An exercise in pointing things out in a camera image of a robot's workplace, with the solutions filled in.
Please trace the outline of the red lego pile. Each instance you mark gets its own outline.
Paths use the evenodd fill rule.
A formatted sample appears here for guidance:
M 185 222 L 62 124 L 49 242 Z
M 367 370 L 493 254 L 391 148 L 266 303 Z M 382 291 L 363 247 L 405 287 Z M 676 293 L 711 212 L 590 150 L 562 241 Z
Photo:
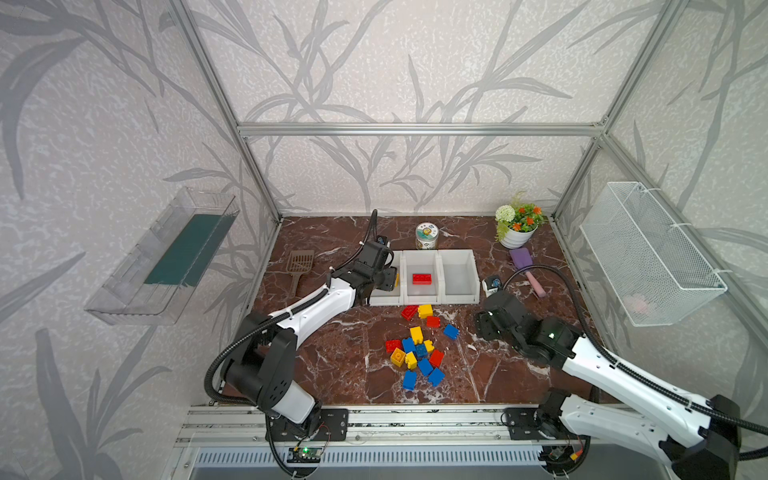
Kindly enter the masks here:
M 444 359 L 444 353 L 440 350 L 433 350 L 429 356 L 429 363 L 433 368 L 439 368 L 442 364 L 442 361 Z
M 385 348 L 386 352 L 388 354 L 393 353 L 397 349 L 402 349 L 402 341 L 400 339 L 397 340 L 386 340 L 385 341 Z

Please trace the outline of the blue lego bottom left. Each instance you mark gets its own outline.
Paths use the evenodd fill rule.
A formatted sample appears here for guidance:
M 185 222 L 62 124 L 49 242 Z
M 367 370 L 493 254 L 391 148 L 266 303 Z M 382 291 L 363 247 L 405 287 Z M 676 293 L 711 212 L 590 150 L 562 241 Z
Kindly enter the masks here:
M 418 374 L 415 371 L 407 371 L 403 378 L 403 389 L 407 391 L 413 391 L 418 379 Z

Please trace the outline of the blue lego centre pile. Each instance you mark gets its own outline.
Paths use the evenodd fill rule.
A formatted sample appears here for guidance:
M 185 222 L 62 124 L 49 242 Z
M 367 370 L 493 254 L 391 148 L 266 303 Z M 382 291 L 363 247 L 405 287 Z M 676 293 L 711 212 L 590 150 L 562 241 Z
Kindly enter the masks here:
M 402 340 L 403 351 L 408 354 L 415 351 L 415 343 L 412 338 Z

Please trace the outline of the brown slotted scoop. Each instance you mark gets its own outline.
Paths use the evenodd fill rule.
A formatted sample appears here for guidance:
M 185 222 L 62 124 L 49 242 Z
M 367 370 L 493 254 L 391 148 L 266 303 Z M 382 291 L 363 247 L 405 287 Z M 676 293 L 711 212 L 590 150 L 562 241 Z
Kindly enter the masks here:
M 292 250 L 289 254 L 286 272 L 291 275 L 290 298 L 296 296 L 301 277 L 312 270 L 314 262 L 313 250 Z

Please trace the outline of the aluminium front rail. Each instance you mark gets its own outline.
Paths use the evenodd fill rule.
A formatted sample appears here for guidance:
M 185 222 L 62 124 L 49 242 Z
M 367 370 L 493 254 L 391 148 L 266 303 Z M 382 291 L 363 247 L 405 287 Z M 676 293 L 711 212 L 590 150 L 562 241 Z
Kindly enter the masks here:
M 511 440 L 500 422 L 508 407 L 532 404 L 393 404 L 336 406 L 350 411 L 345 441 L 333 446 L 565 444 L 573 440 Z M 192 407 L 177 447 L 244 447 L 266 444 L 266 422 L 253 407 Z

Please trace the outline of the long red lego brick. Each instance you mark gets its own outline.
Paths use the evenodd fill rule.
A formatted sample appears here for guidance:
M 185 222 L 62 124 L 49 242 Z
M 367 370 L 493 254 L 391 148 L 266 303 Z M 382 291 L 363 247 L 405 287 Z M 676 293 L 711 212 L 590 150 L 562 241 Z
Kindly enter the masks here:
M 408 305 L 401 311 L 401 316 L 406 321 L 411 321 L 417 315 L 418 309 L 417 305 Z

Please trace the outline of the clear plastic wall tray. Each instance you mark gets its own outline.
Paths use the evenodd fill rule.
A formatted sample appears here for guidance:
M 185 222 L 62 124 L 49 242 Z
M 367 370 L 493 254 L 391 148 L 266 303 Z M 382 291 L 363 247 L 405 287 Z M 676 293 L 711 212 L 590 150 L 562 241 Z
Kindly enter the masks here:
M 231 193 L 181 188 L 85 311 L 111 326 L 175 324 L 239 213 Z

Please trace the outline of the blue lego bottom right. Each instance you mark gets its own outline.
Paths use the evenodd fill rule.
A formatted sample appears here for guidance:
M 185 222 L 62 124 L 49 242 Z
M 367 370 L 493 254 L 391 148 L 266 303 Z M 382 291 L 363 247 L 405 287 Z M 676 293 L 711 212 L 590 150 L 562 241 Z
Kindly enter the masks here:
M 444 378 L 445 374 L 439 368 L 434 368 L 427 377 L 428 382 L 433 387 L 438 387 Z

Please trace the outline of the purple and pink scoop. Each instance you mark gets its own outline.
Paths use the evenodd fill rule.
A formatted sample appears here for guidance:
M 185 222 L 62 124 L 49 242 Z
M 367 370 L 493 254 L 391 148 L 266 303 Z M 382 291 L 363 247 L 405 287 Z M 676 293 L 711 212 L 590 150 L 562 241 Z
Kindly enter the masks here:
M 531 288 L 538 298 L 544 298 L 546 291 L 540 282 L 533 275 L 530 267 L 533 265 L 533 259 L 527 248 L 521 247 L 509 251 L 510 258 L 517 270 L 523 270 Z

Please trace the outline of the yellow lego centre pile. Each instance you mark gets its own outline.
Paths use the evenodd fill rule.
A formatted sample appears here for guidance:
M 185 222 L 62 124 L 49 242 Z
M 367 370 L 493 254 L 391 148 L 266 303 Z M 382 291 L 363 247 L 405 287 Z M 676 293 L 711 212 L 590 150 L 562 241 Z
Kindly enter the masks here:
M 423 343 L 424 337 L 420 327 L 412 327 L 410 329 L 410 335 L 415 345 L 419 345 Z

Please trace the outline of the white three-compartment bin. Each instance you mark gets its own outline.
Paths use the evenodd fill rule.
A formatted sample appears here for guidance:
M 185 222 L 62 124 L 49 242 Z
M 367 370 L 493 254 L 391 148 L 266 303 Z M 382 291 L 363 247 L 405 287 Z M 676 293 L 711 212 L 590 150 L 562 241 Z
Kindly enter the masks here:
M 399 287 L 391 292 L 374 290 L 372 306 L 479 303 L 481 285 L 472 250 L 396 251 L 392 265 L 400 274 Z M 431 274 L 433 283 L 414 285 L 415 273 Z

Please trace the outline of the small labelled tin can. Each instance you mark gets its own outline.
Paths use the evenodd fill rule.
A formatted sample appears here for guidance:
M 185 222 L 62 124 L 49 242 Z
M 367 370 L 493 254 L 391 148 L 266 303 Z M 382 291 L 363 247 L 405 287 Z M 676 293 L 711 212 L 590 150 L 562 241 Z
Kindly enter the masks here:
M 431 222 L 424 222 L 416 228 L 416 247 L 419 250 L 435 250 L 439 240 L 439 229 Z

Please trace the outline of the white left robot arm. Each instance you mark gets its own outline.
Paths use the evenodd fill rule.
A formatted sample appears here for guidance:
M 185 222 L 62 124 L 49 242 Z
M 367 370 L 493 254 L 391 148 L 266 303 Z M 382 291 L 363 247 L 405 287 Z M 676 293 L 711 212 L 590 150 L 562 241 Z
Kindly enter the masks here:
M 294 380 L 297 350 L 330 320 L 368 307 L 375 290 L 394 289 L 394 252 L 378 235 L 377 226 L 374 210 L 358 249 L 332 267 L 317 290 L 269 315 L 246 316 L 236 339 L 205 373 L 204 390 L 211 400 L 254 406 L 268 419 L 281 418 L 303 435 L 319 428 L 321 401 Z

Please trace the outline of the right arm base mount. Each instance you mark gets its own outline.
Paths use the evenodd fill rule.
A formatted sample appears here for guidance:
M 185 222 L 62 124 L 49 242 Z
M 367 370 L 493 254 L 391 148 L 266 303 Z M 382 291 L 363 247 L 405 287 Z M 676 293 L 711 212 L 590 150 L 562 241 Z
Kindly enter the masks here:
M 500 415 L 501 424 L 511 440 L 586 441 L 588 436 L 576 435 L 556 417 L 540 413 L 537 406 L 508 407 Z

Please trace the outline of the white pot with flowers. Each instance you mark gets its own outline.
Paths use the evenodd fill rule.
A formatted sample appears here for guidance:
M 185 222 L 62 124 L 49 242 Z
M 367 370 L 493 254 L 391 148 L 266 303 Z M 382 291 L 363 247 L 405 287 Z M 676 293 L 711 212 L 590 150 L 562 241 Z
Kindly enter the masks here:
M 524 246 L 547 222 L 541 207 L 524 199 L 525 192 L 518 191 L 512 199 L 495 212 L 496 240 L 507 249 Z

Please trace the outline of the small yellow lego brick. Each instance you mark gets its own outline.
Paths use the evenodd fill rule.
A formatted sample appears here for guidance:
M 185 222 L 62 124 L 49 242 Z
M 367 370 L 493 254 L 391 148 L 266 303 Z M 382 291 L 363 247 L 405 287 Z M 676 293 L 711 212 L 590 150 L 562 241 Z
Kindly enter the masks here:
M 406 366 L 409 370 L 415 370 L 418 365 L 418 360 L 413 352 L 408 352 L 405 356 Z

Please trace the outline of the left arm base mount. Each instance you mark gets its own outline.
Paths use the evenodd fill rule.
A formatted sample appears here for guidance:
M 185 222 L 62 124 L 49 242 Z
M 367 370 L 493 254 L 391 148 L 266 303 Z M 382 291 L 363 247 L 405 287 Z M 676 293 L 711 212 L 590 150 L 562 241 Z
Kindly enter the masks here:
M 271 438 L 277 442 L 298 440 L 341 442 L 347 437 L 348 409 L 315 408 L 303 423 L 293 423 L 285 417 L 269 420 Z

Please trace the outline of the blue lego pile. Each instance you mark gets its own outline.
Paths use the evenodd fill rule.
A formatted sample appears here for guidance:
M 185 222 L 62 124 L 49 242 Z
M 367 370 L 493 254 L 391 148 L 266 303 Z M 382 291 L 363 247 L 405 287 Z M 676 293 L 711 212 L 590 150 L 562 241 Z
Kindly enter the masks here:
M 419 360 L 417 366 L 419 371 L 426 377 L 428 377 L 434 370 L 428 359 Z
M 402 340 L 403 351 L 408 354 L 415 351 L 415 343 L 412 338 Z

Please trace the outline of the blue lego lower pile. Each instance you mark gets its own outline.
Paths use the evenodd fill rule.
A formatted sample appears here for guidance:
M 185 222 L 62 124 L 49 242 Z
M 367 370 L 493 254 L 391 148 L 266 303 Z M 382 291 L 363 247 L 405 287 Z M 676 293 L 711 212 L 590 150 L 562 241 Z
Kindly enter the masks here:
M 426 377 L 428 377 L 434 370 L 428 359 L 419 360 L 417 366 L 419 371 Z

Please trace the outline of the small blue lego plate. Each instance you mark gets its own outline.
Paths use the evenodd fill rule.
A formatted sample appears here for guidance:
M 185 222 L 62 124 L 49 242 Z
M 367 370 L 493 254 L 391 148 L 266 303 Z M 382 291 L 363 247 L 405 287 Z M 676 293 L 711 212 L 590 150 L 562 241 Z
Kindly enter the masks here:
M 415 356 L 418 360 L 428 357 L 428 350 L 424 343 L 415 346 Z

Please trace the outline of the green mat in tray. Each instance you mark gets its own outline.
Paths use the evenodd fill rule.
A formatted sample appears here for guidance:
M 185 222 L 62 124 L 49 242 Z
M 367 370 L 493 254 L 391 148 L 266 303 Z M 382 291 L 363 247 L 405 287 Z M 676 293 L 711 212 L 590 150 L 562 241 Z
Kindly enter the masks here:
M 146 285 L 197 287 L 236 215 L 194 215 L 148 274 Z

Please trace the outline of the blue lego brick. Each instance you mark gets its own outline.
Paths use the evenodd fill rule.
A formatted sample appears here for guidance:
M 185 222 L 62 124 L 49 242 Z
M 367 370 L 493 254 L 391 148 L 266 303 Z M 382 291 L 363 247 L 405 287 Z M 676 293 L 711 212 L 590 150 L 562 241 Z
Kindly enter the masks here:
M 456 340 L 459 336 L 459 330 L 453 325 L 447 325 L 444 329 L 444 334 L 452 340 Z

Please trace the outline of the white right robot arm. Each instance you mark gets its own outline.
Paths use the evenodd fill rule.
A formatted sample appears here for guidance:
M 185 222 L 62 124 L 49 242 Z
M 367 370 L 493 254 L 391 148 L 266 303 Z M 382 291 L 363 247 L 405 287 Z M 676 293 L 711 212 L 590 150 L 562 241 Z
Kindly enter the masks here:
M 766 427 L 742 419 L 739 406 L 727 397 L 688 392 L 607 350 L 589 330 L 573 284 L 561 270 L 551 271 L 564 282 L 577 326 L 557 317 L 537 318 L 493 275 L 482 283 L 487 298 L 475 315 L 479 335 L 579 378 L 626 407 L 552 389 L 532 420 L 542 436 L 574 438 L 584 445 L 592 438 L 609 441 L 658 461 L 679 479 L 733 479 L 740 463 L 766 458 L 766 448 L 741 448 L 743 431 L 765 435 Z

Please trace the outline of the large yellow lego brick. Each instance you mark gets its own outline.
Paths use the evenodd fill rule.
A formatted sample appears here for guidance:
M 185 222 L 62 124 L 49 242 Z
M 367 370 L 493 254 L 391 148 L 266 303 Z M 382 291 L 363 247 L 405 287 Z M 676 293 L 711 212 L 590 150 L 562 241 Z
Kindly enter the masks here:
M 403 350 L 396 348 L 392 352 L 390 356 L 390 360 L 394 366 L 396 366 L 397 368 L 401 368 L 405 364 L 406 353 Z

